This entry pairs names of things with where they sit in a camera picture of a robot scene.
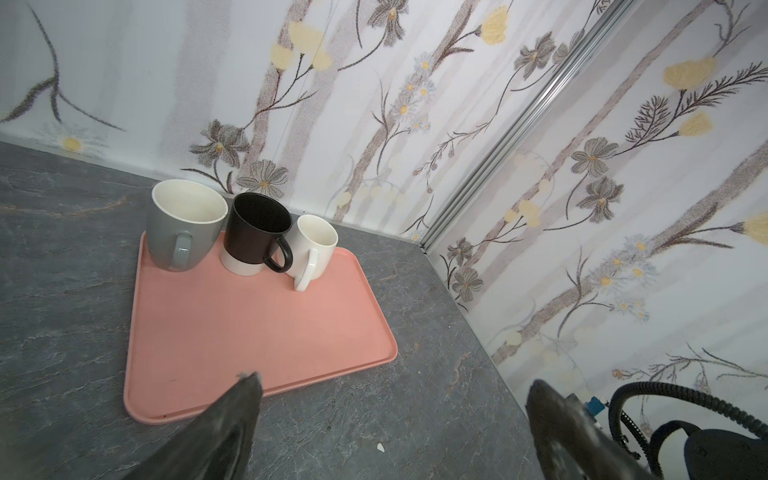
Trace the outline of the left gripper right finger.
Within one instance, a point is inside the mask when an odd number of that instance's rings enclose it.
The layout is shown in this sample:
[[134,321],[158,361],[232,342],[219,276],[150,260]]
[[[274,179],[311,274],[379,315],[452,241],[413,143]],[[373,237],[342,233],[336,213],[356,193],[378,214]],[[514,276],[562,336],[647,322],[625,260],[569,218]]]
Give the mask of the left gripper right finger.
[[539,465],[547,479],[652,479],[623,441],[621,415],[625,401],[656,394],[658,385],[635,382],[616,391],[609,407],[606,435],[576,400],[560,395],[543,380],[532,383],[526,411]]

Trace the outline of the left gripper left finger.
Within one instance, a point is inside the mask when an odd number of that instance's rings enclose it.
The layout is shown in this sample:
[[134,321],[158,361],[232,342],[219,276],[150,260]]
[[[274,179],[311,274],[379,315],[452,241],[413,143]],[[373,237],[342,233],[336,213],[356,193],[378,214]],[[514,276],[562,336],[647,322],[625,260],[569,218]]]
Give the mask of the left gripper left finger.
[[129,472],[128,479],[242,479],[263,397],[257,372],[237,383]]

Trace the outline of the pink plastic tray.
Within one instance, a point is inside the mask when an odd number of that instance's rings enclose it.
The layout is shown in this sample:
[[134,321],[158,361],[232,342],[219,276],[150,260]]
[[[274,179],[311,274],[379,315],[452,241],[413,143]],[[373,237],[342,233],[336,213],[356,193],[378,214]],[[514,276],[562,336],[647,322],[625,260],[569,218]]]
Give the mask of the pink plastic tray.
[[393,361],[396,340],[355,255],[334,251],[298,292],[291,277],[228,271],[215,245],[186,272],[138,253],[123,402],[161,425],[200,414],[241,375],[276,395]]

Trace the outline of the black and white mug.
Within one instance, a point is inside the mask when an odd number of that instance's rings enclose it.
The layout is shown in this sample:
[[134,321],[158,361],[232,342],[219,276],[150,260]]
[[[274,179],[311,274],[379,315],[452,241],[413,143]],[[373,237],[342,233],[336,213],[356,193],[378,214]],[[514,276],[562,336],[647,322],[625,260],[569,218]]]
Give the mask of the black and white mug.
[[293,252],[286,239],[292,223],[289,211],[277,200],[255,192],[238,194],[225,229],[222,265],[246,277],[265,267],[286,273],[293,265]]

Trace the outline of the white ribbed mug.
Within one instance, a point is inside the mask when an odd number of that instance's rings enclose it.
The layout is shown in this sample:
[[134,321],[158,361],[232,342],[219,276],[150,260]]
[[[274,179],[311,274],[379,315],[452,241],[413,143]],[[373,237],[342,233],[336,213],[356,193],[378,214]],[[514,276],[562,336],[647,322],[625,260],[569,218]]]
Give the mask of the white ribbed mug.
[[287,274],[294,279],[294,290],[304,292],[325,272],[338,244],[338,233],[323,218],[304,214],[298,217],[286,239],[293,254]]

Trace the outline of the light grey mug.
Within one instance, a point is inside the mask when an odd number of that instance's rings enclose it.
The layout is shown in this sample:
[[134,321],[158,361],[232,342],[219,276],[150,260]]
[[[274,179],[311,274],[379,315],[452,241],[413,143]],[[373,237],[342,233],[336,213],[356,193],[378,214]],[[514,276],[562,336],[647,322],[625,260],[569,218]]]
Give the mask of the light grey mug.
[[146,242],[156,266],[171,272],[195,268],[218,239],[229,206],[200,183],[169,179],[151,191]]

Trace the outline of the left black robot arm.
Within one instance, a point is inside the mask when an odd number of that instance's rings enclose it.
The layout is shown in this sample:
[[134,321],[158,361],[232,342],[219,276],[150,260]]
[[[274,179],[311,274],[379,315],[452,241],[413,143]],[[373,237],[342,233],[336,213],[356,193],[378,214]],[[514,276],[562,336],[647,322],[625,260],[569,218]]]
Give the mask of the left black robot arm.
[[[703,429],[671,420],[645,436],[625,413],[634,397],[666,397],[719,414],[744,434]],[[130,479],[241,479],[250,458],[263,397],[258,373],[239,380],[201,415],[128,473]],[[526,411],[537,458],[547,479],[661,479],[660,451],[682,431],[691,479],[764,479],[767,425],[706,392],[671,383],[638,381],[621,386],[606,404],[603,431],[588,403],[561,396],[543,380],[529,390]]]

